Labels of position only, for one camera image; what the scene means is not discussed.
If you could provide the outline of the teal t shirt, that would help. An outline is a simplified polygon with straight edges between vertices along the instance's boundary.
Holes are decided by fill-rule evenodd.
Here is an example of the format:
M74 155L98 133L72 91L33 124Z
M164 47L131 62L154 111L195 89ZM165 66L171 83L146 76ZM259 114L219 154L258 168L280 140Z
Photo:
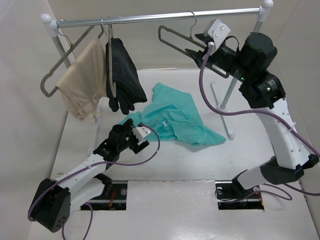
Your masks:
M192 95L162 83L152 89L152 102L143 111L130 113L120 124L132 119L154 129L161 141L178 141L191 146L216 146L226 138L204 125Z

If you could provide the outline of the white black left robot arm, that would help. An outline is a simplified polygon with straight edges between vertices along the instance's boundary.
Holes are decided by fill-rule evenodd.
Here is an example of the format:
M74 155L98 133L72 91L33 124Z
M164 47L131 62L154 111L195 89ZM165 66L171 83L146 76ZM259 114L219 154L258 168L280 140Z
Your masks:
M130 118L114 125L105 139L89 157L73 170L55 179L44 179L38 186L27 218L50 232L62 229L74 211L92 198L107 198L112 180L103 173L113 165L120 165L120 154L130 149L135 154L150 143L147 136L154 131L143 123L134 125Z

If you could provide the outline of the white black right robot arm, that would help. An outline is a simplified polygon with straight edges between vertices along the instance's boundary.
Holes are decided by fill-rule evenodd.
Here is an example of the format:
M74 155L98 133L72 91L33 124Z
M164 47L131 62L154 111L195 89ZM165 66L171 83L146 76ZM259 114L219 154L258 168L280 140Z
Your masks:
M239 91L262 122L273 147L274 156L267 162L235 176L229 186L234 198L262 185L285 185L298 181L306 169L313 168L320 154L297 132L291 119L286 93L280 79L268 71L277 48L267 35L252 32L242 47L231 49L217 45L212 37L199 33L204 51L188 50L200 70L216 66L240 81Z

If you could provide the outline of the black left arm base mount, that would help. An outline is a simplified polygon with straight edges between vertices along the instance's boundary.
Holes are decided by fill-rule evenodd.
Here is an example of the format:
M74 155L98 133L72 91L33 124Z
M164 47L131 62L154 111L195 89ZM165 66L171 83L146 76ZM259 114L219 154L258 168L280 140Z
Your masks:
M128 181L112 180L103 173L96 177L103 185L102 193L90 200L95 211L125 211L127 208Z

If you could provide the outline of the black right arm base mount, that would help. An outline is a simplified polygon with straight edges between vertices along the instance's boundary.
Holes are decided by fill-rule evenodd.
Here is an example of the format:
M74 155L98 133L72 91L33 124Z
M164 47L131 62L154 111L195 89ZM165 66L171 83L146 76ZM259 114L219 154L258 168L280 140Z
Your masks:
M258 185L244 189L232 180L216 180L214 195L219 210L264 210Z

